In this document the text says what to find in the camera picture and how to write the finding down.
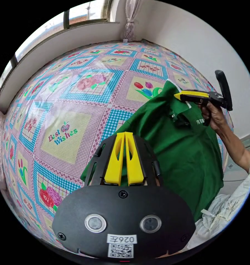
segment tulip print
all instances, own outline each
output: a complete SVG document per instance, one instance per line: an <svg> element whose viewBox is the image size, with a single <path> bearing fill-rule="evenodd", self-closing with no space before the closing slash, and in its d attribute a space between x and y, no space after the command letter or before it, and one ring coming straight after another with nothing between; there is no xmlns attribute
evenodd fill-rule
<svg viewBox="0 0 250 265"><path fill-rule="evenodd" d="M14 147L11 145L10 148L10 159L12 160L14 158Z"/></svg>
<svg viewBox="0 0 250 265"><path fill-rule="evenodd" d="M6 151L8 151L8 143L9 143L9 136L7 136L7 139L6 139Z"/></svg>
<svg viewBox="0 0 250 265"><path fill-rule="evenodd" d="M153 84L151 82L145 82L145 87L143 87L143 85L139 82L135 82L134 86L138 89L136 89L137 92L139 92L140 94L142 94L143 96L145 96L147 99L152 99L155 96L158 95L159 90L162 90L162 88L156 87L153 89Z"/></svg>
<svg viewBox="0 0 250 265"><path fill-rule="evenodd" d="M21 176L21 179L23 180L24 184L26 185L26 180L25 180L25 171L27 173L27 168L25 166L23 166L23 160L21 159L21 162L20 160L18 159L18 171L20 173L20 176Z"/></svg>
<svg viewBox="0 0 250 265"><path fill-rule="evenodd" d="M138 88L138 89L142 89L143 88L143 85L138 83L138 82L135 82L134 86L136 86L136 88Z"/></svg>
<svg viewBox="0 0 250 265"><path fill-rule="evenodd" d="M150 82L145 82L145 86L149 89L153 88L153 85Z"/></svg>
<svg viewBox="0 0 250 265"><path fill-rule="evenodd" d="M149 97L152 96L152 91L150 91L149 89L144 88L142 91L143 91L147 96L149 96Z"/></svg>

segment green polo shirt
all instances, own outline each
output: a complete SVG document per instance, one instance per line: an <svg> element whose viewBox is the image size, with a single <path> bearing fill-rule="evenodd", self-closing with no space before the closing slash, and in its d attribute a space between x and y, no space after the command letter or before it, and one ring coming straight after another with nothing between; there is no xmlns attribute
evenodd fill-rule
<svg viewBox="0 0 250 265"><path fill-rule="evenodd" d="M216 133L203 126L198 106L179 101L176 93L178 88L167 80L162 92L116 133L132 132L149 142L160 163L164 185L186 201L197 221L201 210L208 209L223 187L222 157ZM128 185L125 153L121 185Z"/></svg>

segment bed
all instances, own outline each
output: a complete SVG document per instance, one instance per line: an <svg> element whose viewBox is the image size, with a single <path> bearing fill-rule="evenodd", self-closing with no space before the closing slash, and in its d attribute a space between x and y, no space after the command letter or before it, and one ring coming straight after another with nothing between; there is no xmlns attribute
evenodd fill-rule
<svg viewBox="0 0 250 265"><path fill-rule="evenodd" d="M147 41L78 48L27 81L2 116L0 131L2 175L26 229L63 248L51 228L61 201L83 187L80 175L100 142L167 79L182 89L215 91L179 55ZM218 142L225 171L228 154Z"/></svg>

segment white wall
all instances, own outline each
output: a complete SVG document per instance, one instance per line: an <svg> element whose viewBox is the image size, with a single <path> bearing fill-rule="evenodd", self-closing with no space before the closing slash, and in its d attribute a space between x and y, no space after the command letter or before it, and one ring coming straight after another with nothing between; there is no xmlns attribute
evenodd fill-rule
<svg viewBox="0 0 250 265"><path fill-rule="evenodd" d="M176 6L151 0L152 14L143 38L181 55L221 92L214 71L222 70L230 86L234 132L250 134L250 74L233 47L214 28Z"/></svg>

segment label sticker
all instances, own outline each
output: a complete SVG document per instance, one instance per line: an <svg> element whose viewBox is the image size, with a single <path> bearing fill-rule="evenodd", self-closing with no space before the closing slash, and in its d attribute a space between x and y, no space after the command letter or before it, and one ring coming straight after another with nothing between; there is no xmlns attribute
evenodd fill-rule
<svg viewBox="0 0 250 265"><path fill-rule="evenodd" d="M133 244L109 244L108 257L109 258L134 258Z"/></svg>
<svg viewBox="0 0 250 265"><path fill-rule="evenodd" d="M109 244L137 244L137 235L112 235L107 234Z"/></svg>

